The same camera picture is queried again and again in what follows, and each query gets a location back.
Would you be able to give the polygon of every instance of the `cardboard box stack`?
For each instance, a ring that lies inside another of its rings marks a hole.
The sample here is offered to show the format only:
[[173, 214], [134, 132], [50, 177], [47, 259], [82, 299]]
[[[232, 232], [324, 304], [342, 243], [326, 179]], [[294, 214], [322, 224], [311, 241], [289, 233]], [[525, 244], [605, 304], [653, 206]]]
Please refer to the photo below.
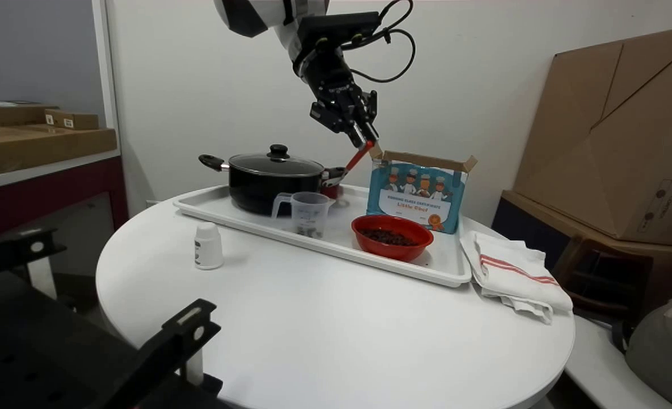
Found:
[[66, 113], [66, 126], [50, 126], [47, 108], [0, 106], [0, 173], [116, 149], [116, 132], [97, 130], [95, 115]]
[[672, 280], [672, 31], [556, 55], [509, 195]]

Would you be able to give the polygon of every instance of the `round white table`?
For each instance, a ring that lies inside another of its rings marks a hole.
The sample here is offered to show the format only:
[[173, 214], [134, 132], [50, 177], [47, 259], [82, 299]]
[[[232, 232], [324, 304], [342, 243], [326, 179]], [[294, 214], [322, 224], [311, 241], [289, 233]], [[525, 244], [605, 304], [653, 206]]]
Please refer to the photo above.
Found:
[[198, 269], [199, 219], [158, 201], [99, 255], [97, 296], [136, 348], [196, 298], [217, 304], [204, 348], [220, 398], [266, 409], [531, 407], [563, 372], [574, 318], [549, 324], [435, 284], [220, 230], [225, 265]]

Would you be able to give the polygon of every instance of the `pot lid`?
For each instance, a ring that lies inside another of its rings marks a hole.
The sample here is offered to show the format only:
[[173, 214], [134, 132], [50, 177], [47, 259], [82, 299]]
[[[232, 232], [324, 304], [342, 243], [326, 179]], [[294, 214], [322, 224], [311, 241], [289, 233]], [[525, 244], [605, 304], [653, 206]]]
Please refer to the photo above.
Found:
[[268, 177], [315, 177], [322, 174], [318, 160], [305, 160], [289, 154], [285, 146], [269, 146], [268, 154], [235, 154], [229, 158], [232, 168]]

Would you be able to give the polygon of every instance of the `black cooking pot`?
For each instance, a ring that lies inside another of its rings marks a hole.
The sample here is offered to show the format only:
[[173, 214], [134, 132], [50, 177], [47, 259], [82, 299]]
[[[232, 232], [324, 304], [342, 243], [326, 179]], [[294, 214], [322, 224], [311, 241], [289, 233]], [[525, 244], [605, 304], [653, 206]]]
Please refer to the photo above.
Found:
[[277, 192], [319, 190], [329, 177], [342, 168], [322, 168], [318, 160], [305, 160], [289, 154], [285, 146], [269, 146], [268, 154], [235, 154], [223, 160], [199, 154], [207, 168], [229, 168], [229, 195], [235, 206], [269, 216]]

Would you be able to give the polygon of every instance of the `cardboard box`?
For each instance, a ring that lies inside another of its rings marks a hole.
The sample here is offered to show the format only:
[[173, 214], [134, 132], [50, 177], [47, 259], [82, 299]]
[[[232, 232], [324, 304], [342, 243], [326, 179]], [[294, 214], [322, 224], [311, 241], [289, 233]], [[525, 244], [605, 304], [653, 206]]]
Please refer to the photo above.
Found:
[[113, 130], [0, 126], [0, 173], [116, 149]]
[[554, 57], [515, 190], [612, 239], [672, 244], [672, 31]]
[[53, 106], [50, 105], [0, 106], [0, 126], [38, 124], [46, 120], [46, 108], [53, 108]]
[[[590, 230], [588, 224], [582, 224], [571, 217], [561, 216], [558, 212], [552, 212], [528, 197], [523, 197], [515, 190], [504, 190], [502, 199], [515, 205], [531, 217], [540, 219], [548, 230], [540, 230], [540, 227], [531, 230], [525, 224], [525, 219], [497, 219], [499, 216], [497, 212], [493, 223], [497, 232], [504, 232], [507, 224], [518, 223], [514, 224], [514, 230], [518, 227], [520, 233], [525, 233], [523, 239], [531, 239], [533, 243], [537, 243], [540, 250], [548, 250], [548, 251], [563, 251], [567, 241], [579, 237], [579, 239], [596, 241], [617, 251], [651, 256], [651, 273], [649, 273], [646, 293], [645, 293], [640, 314], [646, 314], [672, 298], [672, 244], [649, 244], [649, 243], [629, 243], [629, 241], [611, 239], [596, 230]], [[563, 237], [563, 248], [552, 248], [556, 241], [561, 241], [556, 233]]]
[[59, 108], [46, 110], [46, 124], [67, 130], [99, 130], [99, 120], [94, 113], [70, 113]]
[[391, 214], [434, 232], [455, 233], [467, 173], [474, 158], [450, 160], [406, 152], [384, 152], [372, 171], [367, 214]]

